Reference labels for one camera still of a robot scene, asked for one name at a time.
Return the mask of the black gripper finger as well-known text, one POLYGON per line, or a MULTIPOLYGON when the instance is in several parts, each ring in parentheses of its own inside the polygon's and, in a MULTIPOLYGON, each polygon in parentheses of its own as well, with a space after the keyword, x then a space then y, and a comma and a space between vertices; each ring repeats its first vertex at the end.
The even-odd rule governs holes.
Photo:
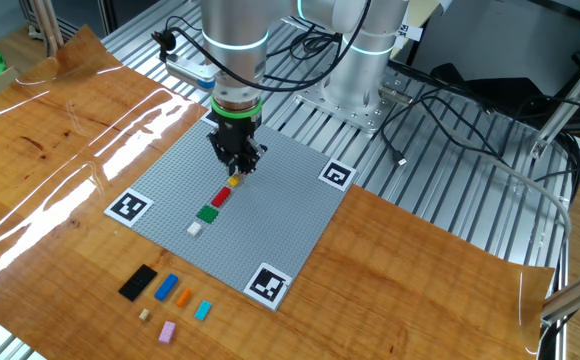
POLYGON ((250 174, 256 170, 256 165, 267 152, 267 147, 249 148, 239 156, 238 170, 240 174, 250 174))
POLYGON ((210 143, 219 161, 226 166, 228 175, 232 176, 237 168, 237 156, 239 154, 238 141, 232 138, 210 138, 210 143))

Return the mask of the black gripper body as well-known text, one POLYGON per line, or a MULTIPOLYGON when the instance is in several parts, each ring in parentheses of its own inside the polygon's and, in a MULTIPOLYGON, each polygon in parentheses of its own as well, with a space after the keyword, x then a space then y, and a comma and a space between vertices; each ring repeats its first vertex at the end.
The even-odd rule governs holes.
POLYGON ((260 156, 268 150, 254 139, 261 125, 259 115, 239 119, 217 115, 216 122, 218 128, 208 135, 208 139, 219 159, 260 156))

